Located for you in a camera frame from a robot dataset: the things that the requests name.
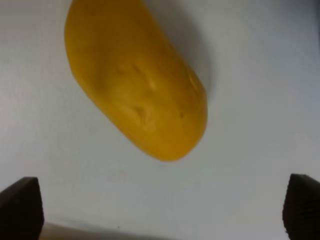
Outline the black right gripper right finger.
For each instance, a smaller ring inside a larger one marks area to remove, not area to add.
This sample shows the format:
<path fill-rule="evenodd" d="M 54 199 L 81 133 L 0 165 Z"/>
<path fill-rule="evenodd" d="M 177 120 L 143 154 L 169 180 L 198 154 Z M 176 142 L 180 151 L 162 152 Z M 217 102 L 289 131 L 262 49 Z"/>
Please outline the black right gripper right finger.
<path fill-rule="evenodd" d="M 306 174 L 292 173 L 282 209 L 290 240 L 320 238 L 320 182 Z"/>

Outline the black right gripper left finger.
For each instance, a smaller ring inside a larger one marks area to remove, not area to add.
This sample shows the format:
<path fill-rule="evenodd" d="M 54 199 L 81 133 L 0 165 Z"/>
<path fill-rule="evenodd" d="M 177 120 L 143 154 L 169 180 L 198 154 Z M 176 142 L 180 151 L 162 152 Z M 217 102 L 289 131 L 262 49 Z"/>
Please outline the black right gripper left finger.
<path fill-rule="evenodd" d="M 0 192 L 2 240 L 38 240 L 44 222 L 37 177 L 23 177 Z"/>

